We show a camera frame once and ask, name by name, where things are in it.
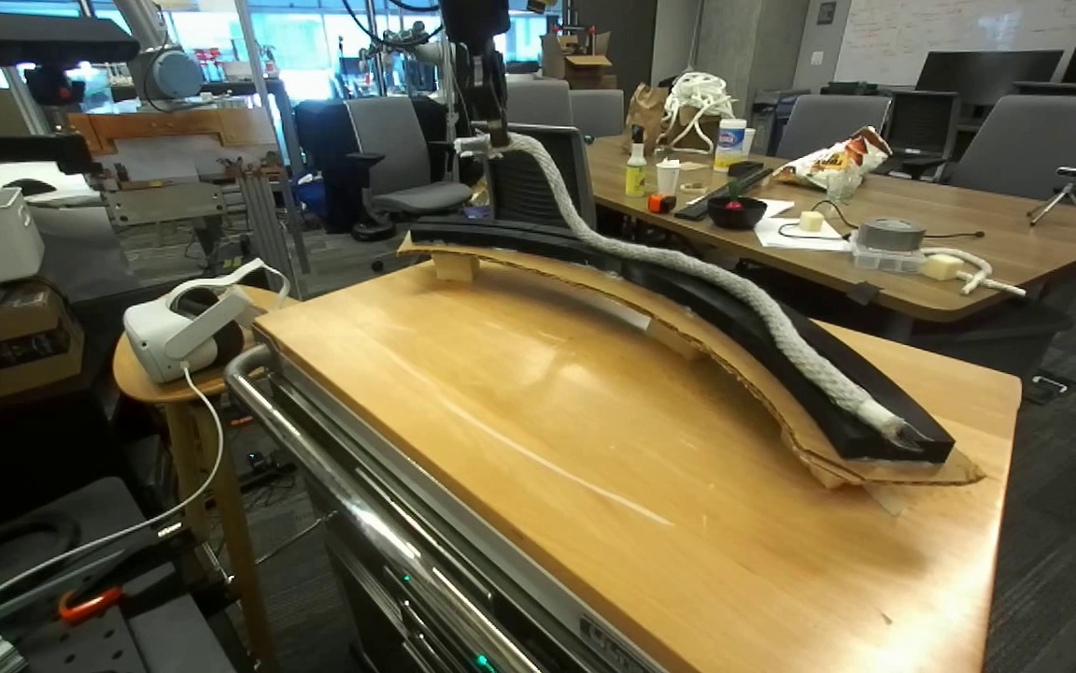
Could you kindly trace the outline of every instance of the tape roll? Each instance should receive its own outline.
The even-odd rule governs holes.
[[[875,222],[860,229],[855,242],[875,249],[917,249],[921,229],[906,222]]]

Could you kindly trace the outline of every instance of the floor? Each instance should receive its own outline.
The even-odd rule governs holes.
[[[97,262],[104,242],[73,233],[49,233],[68,262]],[[305,290],[345,289],[371,277],[381,248],[351,242],[345,236],[308,233]],[[69,294],[102,290],[110,282],[69,285]],[[1068,330],[1053,338],[1041,371],[1071,380],[1066,396],[1032,389],[1007,486],[1007,513],[1002,531],[998,597],[987,648],[991,673],[1061,673],[1076,670],[1076,282],[1048,294]],[[266,439],[246,439],[256,457],[274,457]],[[355,632],[338,607],[338,586],[327,576],[321,536],[308,528],[318,513],[305,506],[294,474],[281,474],[246,495],[250,528],[260,561],[266,597],[277,627],[281,670],[327,673],[348,670],[348,638]]]

